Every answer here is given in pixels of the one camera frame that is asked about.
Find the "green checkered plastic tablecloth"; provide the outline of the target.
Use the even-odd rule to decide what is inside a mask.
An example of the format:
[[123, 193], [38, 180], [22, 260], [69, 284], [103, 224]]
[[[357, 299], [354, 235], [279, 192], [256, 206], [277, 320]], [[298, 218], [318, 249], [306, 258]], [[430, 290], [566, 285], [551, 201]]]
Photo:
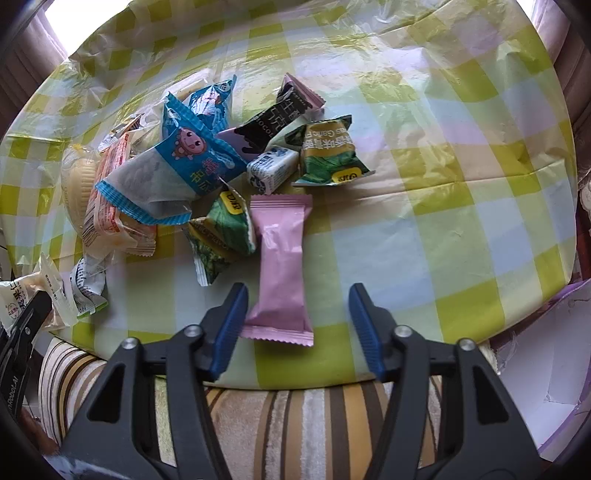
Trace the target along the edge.
[[283, 75], [351, 115], [370, 175], [314, 191], [305, 223], [311, 348], [240, 340], [221, 385], [317, 388], [369, 375], [353, 283], [424, 337], [485, 340], [570, 280], [576, 160], [549, 55], [514, 1], [134, 1], [32, 96], [1, 144], [13, 269], [82, 251], [61, 200], [72, 144], [96, 146], [172, 83], [236, 78], [230, 118]]

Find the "blue pink cartoon snack packet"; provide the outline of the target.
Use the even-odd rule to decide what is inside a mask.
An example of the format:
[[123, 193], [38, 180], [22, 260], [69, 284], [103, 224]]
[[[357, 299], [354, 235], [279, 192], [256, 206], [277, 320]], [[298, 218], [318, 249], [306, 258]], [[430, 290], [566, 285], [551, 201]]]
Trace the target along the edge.
[[163, 105], [161, 129], [159, 143], [127, 160], [96, 188], [142, 224], [181, 225], [189, 220], [194, 200], [245, 173], [246, 162], [172, 94]]

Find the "small white milk candy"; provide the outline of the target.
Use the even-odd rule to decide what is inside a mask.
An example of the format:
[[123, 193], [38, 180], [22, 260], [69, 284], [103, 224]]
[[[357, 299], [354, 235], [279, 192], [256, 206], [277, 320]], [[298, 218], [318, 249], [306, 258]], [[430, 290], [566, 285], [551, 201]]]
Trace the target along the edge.
[[247, 164], [247, 179], [257, 193], [273, 194], [297, 171], [298, 158], [300, 154], [297, 151], [273, 146]]

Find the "black pink chocolate packet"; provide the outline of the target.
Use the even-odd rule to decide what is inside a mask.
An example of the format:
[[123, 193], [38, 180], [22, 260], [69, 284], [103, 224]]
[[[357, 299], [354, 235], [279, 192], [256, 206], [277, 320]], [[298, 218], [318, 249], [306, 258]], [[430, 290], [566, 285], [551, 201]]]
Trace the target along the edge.
[[302, 115], [318, 117], [325, 106], [325, 99], [290, 73], [285, 73], [276, 103], [257, 113], [241, 126], [229, 128], [216, 134], [235, 148], [246, 162], [266, 151], [270, 141], [294, 120]]

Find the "round cream cake packet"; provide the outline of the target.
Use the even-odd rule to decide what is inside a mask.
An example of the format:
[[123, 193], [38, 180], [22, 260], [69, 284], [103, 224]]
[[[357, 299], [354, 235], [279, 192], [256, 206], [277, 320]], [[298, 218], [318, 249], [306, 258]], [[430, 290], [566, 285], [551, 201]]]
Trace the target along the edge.
[[81, 236], [87, 205], [94, 188], [100, 156], [80, 144], [66, 148], [60, 168], [63, 202], [69, 220]]

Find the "orange striped cake packet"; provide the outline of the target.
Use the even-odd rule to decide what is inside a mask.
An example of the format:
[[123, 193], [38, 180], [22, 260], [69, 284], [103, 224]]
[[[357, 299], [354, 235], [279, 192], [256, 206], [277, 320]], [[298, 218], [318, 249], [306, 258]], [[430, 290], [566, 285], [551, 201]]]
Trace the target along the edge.
[[[101, 154], [95, 183], [123, 165], [130, 155], [130, 133], [122, 133]], [[113, 252], [150, 257], [156, 249], [156, 227], [140, 224], [113, 206], [93, 187], [82, 227], [85, 253], [102, 261]]]

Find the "white bread snack packet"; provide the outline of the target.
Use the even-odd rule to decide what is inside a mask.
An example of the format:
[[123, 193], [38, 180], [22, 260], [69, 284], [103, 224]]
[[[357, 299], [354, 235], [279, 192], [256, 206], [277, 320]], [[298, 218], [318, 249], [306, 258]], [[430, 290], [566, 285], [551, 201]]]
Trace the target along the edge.
[[1, 322], [8, 332], [38, 291], [47, 293], [52, 303], [43, 330], [60, 330], [77, 323], [77, 309], [66, 293], [63, 278], [53, 260], [42, 253], [32, 273], [1, 282]]

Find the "green pea packet lower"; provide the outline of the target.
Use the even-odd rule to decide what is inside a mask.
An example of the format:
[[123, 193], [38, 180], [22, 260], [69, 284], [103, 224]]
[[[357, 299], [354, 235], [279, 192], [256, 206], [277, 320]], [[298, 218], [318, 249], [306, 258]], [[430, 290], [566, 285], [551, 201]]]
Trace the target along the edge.
[[211, 286], [230, 265], [256, 251], [256, 229], [245, 199], [224, 185], [205, 217], [193, 218], [183, 227], [189, 241], [197, 282]]

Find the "purple white cardboard box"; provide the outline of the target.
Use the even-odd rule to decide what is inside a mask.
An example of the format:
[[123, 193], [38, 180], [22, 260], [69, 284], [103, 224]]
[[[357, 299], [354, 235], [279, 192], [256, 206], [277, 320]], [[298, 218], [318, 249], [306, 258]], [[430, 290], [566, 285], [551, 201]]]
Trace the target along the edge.
[[490, 345], [540, 456], [556, 461], [590, 414], [590, 282], [568, 285]]

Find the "pink snack bar wrapper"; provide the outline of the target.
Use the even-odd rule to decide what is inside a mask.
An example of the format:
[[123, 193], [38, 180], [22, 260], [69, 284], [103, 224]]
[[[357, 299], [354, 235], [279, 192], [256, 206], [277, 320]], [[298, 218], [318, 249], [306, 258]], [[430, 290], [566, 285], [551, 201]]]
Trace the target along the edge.
[[314, 330], [305, 306], [304, 223], [312, 209], [305, 194], [254, 195], [250, 214], [260, 237], [259, 299], [242, 337], [311, 347]]

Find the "green garlic pea packet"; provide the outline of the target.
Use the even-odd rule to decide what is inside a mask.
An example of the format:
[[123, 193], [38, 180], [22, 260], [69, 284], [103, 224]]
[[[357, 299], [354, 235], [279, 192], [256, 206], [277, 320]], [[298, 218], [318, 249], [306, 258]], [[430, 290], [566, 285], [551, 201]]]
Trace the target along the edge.
[[375, 173], [356, 155], [352, 123], [351, 115], [343, 115], [301, 125], [284, 136], [287, 146], [300, 150], [301, 177], [294, 187], [339, 186]]

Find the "blue candy packet rear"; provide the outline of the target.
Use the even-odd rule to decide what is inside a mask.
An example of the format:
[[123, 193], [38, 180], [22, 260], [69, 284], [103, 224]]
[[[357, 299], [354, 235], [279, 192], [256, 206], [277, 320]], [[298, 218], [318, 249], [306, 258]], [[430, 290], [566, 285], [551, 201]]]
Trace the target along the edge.
[[192, 92], [184, 101], [189, 110], [211, 129], [218, 133], [229, 128], [232, 91], [236, 76]]

